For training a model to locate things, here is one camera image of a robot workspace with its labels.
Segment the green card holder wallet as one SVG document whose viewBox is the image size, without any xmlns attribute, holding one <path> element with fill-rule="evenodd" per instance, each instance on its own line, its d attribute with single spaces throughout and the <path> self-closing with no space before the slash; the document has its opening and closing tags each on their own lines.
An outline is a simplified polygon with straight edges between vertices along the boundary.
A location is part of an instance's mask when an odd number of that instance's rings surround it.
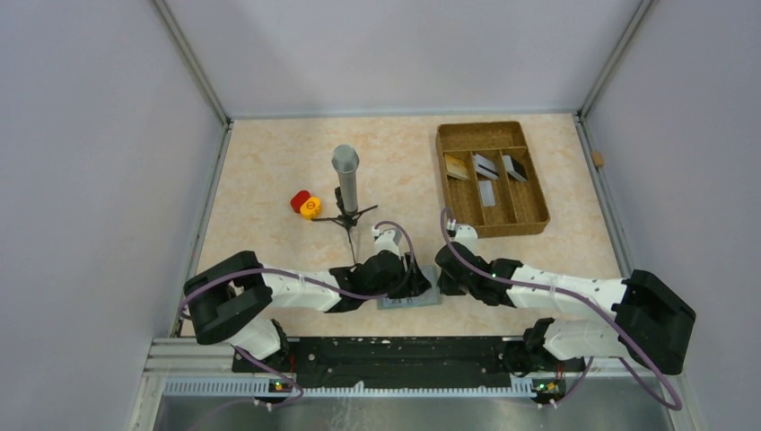
<svg viewBox="0 0 761 431">
<path fill-rule="evenodd" d="M 377 301 L 378 310 L 409 309 L 425 306 L 435 306 L 442 304 L 442 295 L 440 288 L 437 286 L 440 271 L 434 265 L 423 265 L 421 267 L 422 275 L 430 283 L 430 287 L 422 294 L 414 297 L 401 299 L 382 299 Z"/>
</svg>

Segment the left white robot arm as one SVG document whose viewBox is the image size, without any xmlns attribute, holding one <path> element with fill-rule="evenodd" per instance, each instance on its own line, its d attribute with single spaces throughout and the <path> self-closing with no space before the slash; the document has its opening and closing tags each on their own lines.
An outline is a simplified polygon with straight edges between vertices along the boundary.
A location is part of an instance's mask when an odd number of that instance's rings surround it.
<svg viewBox="0 0 761 431">
<path fill-rule="evenodd" d="M 287 339 L 268 308 L 344 313 L 372 300 L 403 301 L 433 287 L 411 254 L 380 251 L 364 263 L 318 272 L 271 268 L 253 251 L 241 251 L 190 278 L 180 305 L 200 345 L 247 351 L 267 371 L 284 366 Z"/>
</svg>

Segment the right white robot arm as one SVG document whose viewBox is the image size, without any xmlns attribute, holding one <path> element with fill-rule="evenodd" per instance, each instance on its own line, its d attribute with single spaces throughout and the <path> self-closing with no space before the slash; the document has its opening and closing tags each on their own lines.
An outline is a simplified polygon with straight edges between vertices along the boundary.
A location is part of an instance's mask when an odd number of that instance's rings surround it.
<svg viewBox="0 0 761 431">
<path fill-rule="evenodd" d="M 552 310 L 570 320 L 539 320 L 524 333 L 526 357 L 538 370 L 588 356 L 629 357 L 666 375 L 681 374 L 696 313 L 649 271 L 624 278 L 582 278 L 515 259 L 485 261 L 468 224 L 447 222 L 435 257 L 447 295 L 469 294 L 489 306 Z"/>
</svg>

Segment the gold card in tray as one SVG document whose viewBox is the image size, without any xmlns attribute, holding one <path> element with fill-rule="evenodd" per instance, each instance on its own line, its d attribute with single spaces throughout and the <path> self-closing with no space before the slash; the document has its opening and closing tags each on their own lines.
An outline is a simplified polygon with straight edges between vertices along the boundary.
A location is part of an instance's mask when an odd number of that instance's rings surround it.
<svg viewBox="0 0 761 431">
<path fill-rule="evenodd" d="M 449 177 L 452 177 L 458 180 L 470 179 L 470 176 L 468 173 L 468 167 L 462 160 L 452 156 L 451 154 L 445 154 L 444 161 L 445 161 L 445 170 Z"/>
</svg>

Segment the brown woven cutlery tray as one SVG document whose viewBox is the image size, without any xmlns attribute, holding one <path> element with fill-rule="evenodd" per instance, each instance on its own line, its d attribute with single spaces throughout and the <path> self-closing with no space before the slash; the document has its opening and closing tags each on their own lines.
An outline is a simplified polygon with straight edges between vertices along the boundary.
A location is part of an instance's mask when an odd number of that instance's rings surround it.
<svg viewBox="0 0 761 431">
<path fill-rule="evenodd" d="M 517 121 L 441 124 L 436 133 L 445 206 L 481 238 L 543 233 L 551 220 Z"/>
</svg>

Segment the grey microphone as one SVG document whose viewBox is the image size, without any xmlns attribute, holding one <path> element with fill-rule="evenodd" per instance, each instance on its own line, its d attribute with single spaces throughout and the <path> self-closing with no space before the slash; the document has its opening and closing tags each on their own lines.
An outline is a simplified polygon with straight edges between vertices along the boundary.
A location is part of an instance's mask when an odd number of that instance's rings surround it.
<svg viewBox="0 0 761 431">
<path fill-rule="evenodd" d="M 359 167 L 359 156 L 356 150 L 348 145 L 337 146 L 332 154 L 332 166 L 337 173 L 341 198 L 344 209 L 348 214 L 358 212 L 356 172 Z"/>
</svg>

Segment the small wooden block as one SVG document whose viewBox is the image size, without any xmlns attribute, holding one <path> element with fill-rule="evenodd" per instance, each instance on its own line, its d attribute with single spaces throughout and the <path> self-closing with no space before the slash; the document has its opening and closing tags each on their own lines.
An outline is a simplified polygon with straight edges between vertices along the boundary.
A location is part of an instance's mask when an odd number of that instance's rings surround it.
<svg viewBox="0 0 761 431">
<path fill-rule="evenodd" d="M 590 156 L 591 156 L 591 160 L 592 160 L 593 166 L 596 169 L 599 169 L 599 168 L 601 168 L 604 165 L 605 162 L 604 162 L 604 158 L 603 158 L 601 153 L 599 153 L 597 151 L 593 151 L 590 154 Z"/>
</svg>

